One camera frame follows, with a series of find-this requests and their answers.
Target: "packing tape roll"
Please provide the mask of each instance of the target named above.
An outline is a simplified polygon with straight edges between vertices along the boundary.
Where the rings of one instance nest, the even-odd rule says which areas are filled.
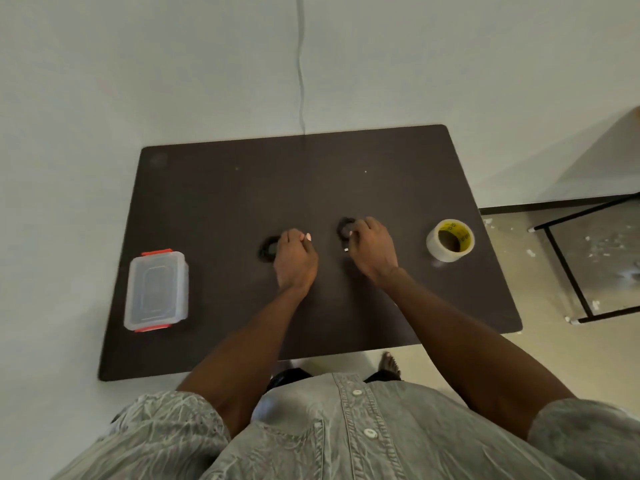
[[[450,235],[441,241],[441,232]],[[476,245],[473,231],[464,222],[456,219],[445,219],[439,222],[427,236],[427,249],[438,261],[453,262],[469,254]]]

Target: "person's left hand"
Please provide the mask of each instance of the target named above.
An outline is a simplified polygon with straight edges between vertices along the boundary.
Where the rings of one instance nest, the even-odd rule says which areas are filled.
[[[278,241],[273,267],[281,292],[295,289],[306,296],[318,271],[318,254],[311,244],[311,236],[305,236],[298,229],[284,231]]]

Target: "floor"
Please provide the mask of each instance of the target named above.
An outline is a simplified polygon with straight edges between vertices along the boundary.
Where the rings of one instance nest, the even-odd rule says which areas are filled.
[[[485,216],[484,222],[523,322],[508,339],[538,359],[579,397],[640,414],[640,314],[573,325],[584,312],[537,224],[583,209]],[[640,203],[580,217],[552,228],[595,313],[640,305]],[[390,349],[403,379],[459,398],[421,346]],[[372,373],[381,351],[294,361],[313,374]]]

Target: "forearm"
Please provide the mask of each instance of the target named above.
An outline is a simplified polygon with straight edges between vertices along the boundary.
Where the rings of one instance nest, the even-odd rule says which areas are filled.
[[[224,339],[178,387],[210,402],[231,436],[249,423],[303,297],[295,289],[277,295],[251,322]]]
[[[404,313],[429,357],[469,408],[526,439],[546,404],[573,397],[542,364],[463,314],[398,268],[382,288]]]

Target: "metal frame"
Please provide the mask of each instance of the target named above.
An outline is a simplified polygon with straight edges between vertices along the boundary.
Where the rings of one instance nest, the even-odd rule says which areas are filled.
[[[622,202],[626,202],[638,197],[640,197],[640,192],[632,195],[628,195],[623,198],[612,200],[611,202],[606,202],[600,205],[596,205],[595,207],[592,207],[590,209],[581,210],[580,212],[576,212],[566,217],[561,217],[560,219],[554,219],[553,221],[545,222],[544,224],[540,224],[538,226],[535,226],[529,229],[529,232],[535,232],[537,230],[544,229],[545,234],[547,235],[547,238],[549,240],[549,243],[551,243],[551,247],[556,252],[558,261],[560,261],[560,265],[562,266],[564,273],[566,274],[566,277],[569,278],[569,282],[571,283],[573,291],[575,291],[575,294],[577,295],[578,300],[580,300],[580,304],[584,309],[584,313],[587,315],[585,318],[580,318],[578,320],[571,320],[567,318],[567,322],[570,322],[575,325],[578,323],[595,322],[597,320],[604,320],[606,318],[620,317],[622,315],[630,315],[632,313],[640,312],[640,306],[631,306],[630,308],[625,308],[623,310],[616,310],[614,312],[607,312],[607,313],[601,313],[601,314],[595,315],[591,310],[591,307],[589,306],[587,299],[584,297],[584,293],[582,293],[582,290],[580,289],[580,285],[578,284],[578,281],[576,281],[575,276],[571,271],[571,268],[569,268],[569,264],[564,258],[564,254],[562,254],[562,251],[560,250],[560,247],[556,242],[556,238],[551,233],[550,227],[555,226],[556,224],[562,224],[563,222],[567,222],[572,219],[576,219],[578,217],[587,216],[589,214],[592,214],[602,209],[608,209],[609,207],[613,207],[614,205],[618,205]]]

